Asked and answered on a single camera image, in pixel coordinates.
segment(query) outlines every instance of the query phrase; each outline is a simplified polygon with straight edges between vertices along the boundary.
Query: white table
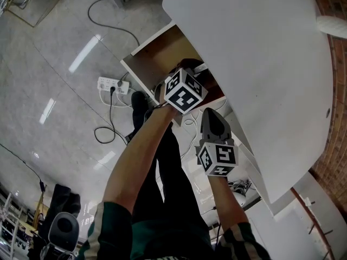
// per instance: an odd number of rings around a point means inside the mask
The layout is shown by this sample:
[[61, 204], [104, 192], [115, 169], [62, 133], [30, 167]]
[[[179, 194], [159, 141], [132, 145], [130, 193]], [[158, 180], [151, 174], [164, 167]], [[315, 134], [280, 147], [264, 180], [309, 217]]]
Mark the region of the white table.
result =
[[275, 202], [318, 159], [329, 130], [331, 55], [315, 1], [164, 0], [163, 7], [222, 88]]

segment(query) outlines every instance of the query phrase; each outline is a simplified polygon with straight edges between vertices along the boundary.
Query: tiled floor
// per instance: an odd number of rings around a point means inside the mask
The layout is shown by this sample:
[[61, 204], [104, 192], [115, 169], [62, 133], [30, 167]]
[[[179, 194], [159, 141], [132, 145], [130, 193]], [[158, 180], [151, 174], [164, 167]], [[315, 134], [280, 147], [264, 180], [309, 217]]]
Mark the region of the tiled floor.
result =
[[[1, 143], [25, 159], [47, 184], [46, 205], [56, 183], [81, 195], [81, 238], [86, 236], [95, 206], [124, 149], [119, 138], [107, 145], [95, 140], [94, 129], [109, 125], [108, 107], [99, 99], [97, 80], [99, 76], [121, 78], [126, 70], [119, 61], [136, 47], [130, 35], [89, 21], [87, 9], [94, 1], [60, 0], [34, 29], [8, 12], [0, 18]], [[123, 9], [102, 1], [93, 7], [91, 16], [100, 23], [126, 28], [144, 42], [170, 22], [161, 1], [133, 0]], [[95, 37], [91, 52], [74, 72], [69, 71], [79, 52]], [[127, 80], [140, 90], [131, 76]], [[220, 111], [226, 114], [230, 108], [224, 106]], [[114, 109], [112, 115], [121, 134], [133, 130], [130, 108]], [[183, 154], [195, 127], [173, 130]], [[100, 138], [110, 138], [109, 131], [100, 133]], [[185, 166], [193, 158], [194, 149], [184, 158]], [[0, 163], [1, 184], [34, 209], [40, 196], [36, 175], [2, 148]], [[207, 190], [199, 201], [202, 213], [209, 210], [213, 201], [206, 177], [196, 174], [194, 168], [186, 172], [198, 194]]]

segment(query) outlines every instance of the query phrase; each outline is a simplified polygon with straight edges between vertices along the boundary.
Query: black cable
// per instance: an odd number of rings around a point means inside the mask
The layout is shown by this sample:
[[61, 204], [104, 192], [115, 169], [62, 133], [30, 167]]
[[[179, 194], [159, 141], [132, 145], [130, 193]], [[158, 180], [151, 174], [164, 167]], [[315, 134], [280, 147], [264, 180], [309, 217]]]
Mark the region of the black cable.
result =
[[31, 167], [29, 167], [27, 165], [27, 163], [22, 159], [20, 158], [19, 156], [17, 156], [15, 153], [13, 153], [11, 150], [9, 150], [7, 147], [3, 146], [2, 144], [0, 144], [3, 148], [5, 148], [8, 152], [10, 152], [12, 155], [16, 156], [20, 161], [22, 161], [29, 169], [31, 169], [32, 172], [34, 172], [36, 174], [36, 176], [38, 177], [38, 179], [40, 180], [40, 188], [41, 188], [41, 191], [44, 192], [45, 191], [45, 188], [44, 188], [44, 184], [40, 178], [40, 176], [38, 176], [38, 174], [36, 173], [36, 171], [34, 171]]
[[42, 192], [42, 219], [44, 220], [44, 216], [43, 216], [43, 192]]
[[[121, 134], [119, 134], [119, 133], [115, 130], [114, 124], [113, 124], [113, 121], [112, 121], [111, 109], [112, 109], [112, 95], [113, 95], [113, 92], [114, 92], [114, 90], [113, 90], [113, 91], [112, 91], [112, 90], [110, 91], [110, 94], [111, 94], [111, 103], [110, 103], [110, 122], [111, 122], [112, 128], [109, 128], [109, 127], [107, 127], [107, 126], [98, 127], [98, 128], [96, 128], [96, 129], [94, 130], [94, 136], [95, 136], [96, 140], [97, 140], [99, 143], [101, 143], [101, 144], [109, 144], [110, 142], [113, 142], [113, 141], [114, 141], [115, 135], [117, 134], [117, 135], [122, 139], [122, 141], [125, 143], [125, 145], [127, 145], [126, 141], [124, 140], [124, 137], [123, 137]], [[97, 130], [99, 130], [99, 129], [108, 129], [108, 130], [112, 131], [112, 132], [113, 132], [113, 138], [112, 138], [112, 140], [110, 140], [110, 141], [100, 141], [100, 140], [98, 139], [98, 137], [97, 137]]]
[[125, 78], [128, 74], [129, 74], [129, 72], [125, 73], [125, 74], [119, 79], [119, 81], [123, 81], [124, 78]]
[[218, 238], [219, 238], [219, 231], [221, 229], [221, 223], [219, 223], [219, 226], [218, 226], [218, 230], [217, 230], [217, 241], [216, 241], [216, 246], [215, 246], [215, 251], [216, 251], [216, 248], [217, 248], [217, 245], [218, 245]]
[[214, 206], [212, 209], [210, 209], [210, 210], [206, 211], [205, 213], [201, 214], [201, 216], [204, 215], [204, 214], [206, 214], [206, 213], [208, 213], [208, 212], [210, 212], [210, 211], [216, 210], [216, 209], [217, 209], [217, 207]]
[[103, 0], [97, 0], [97, 1], [95, 1], [93, 4], [91, 4], [91, 5], [89, 6], [89, 8], [88, 8], [88, 18], [89, 18], [89, 20], [90, 20], [91, 22], [93, 22], [94, 24], [96, 24], [96, 25], [103, 26], [103, 27], [108, 27], [108, 28], [115, 29], [115, 30], [120, 30], [120, 31], [123, 31], [123, 32], [126, 32], [126, 33], [132, 35], [133, 38], [136, 40], [137, 45], [140, 46], [139, 40], [138, 40], [137, 37], [135, 37], [135, 35], [134, 35], [133, 33], [131, 33], [130, 31], [128, 31], [128, 30], [126, 30], [126, 29], [123, 29], [123, 28], [119, 28], [119, 27], [114, 27], [114, 26], [110, 26], [110, 25], [100, 24], [100, 23], [98, 23], [98, 22], [92, 20], [92, 18], [91, 18], [91, 16], [90, 16], [90, 13], [89, 13], [89, 12], [90, 12], [92, 6], [95, 5], [95, 4], [97, 4], [97, 3], [100, 2], [100, 1], [103, 1]]
[[164, 102], [164, 103], [162, 103], [162, 104], [159, 104], [159, 105], [157, 105], [157, 106], [154, 106], [152, 109], [148, 109], [147, 110], [147, 112], [145, 113], [145, 115], [144, 115], [144, 121], [143, 121], [143, 123], [145, 123], [145, 121], [148, 119], [148, 114], [149, 113], [151, 113], [151, 112], [153, 112], [155, 109], [158, 109], [158, 108], [161, 108], [161, 107], [163, 107], [163, 106], [166, 106], [168, 103], [167, 102]]

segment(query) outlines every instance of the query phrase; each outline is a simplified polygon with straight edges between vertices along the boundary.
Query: brick wall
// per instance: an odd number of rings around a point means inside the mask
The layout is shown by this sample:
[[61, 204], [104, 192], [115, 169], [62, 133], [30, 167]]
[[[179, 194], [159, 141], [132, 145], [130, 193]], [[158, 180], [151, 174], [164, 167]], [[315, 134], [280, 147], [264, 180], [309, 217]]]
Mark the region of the brick wall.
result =
[[[316, 0], [322, 15], [347, 19], [347, 0]], [[323, 154], [311, 168], [322, 188], [347, 217], [347, 40], [327, 36], [333, 68], [333, 106]]]

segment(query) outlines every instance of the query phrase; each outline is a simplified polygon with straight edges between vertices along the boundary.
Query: electrical outlet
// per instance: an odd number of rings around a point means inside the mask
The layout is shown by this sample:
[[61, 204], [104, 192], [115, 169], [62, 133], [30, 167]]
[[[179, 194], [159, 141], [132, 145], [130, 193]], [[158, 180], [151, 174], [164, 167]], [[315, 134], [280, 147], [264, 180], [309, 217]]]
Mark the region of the electrical outlet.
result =
[[129, 82], [127, 81], [122, 81], [122, 84], [120, 87], [118, 87], [118, 82], [119, 80], [117, 79], [112, 79], [112, 78], [106, 78], [106, 77], [99, 77], [98, 79], [98, 90], [104, 90], [106, 92], [110, 91], [110, 88], [112, 86], [115, 87], [115, 92], [116, 93], [121, 93], [121, 94], [127, 94], [129, 91]]

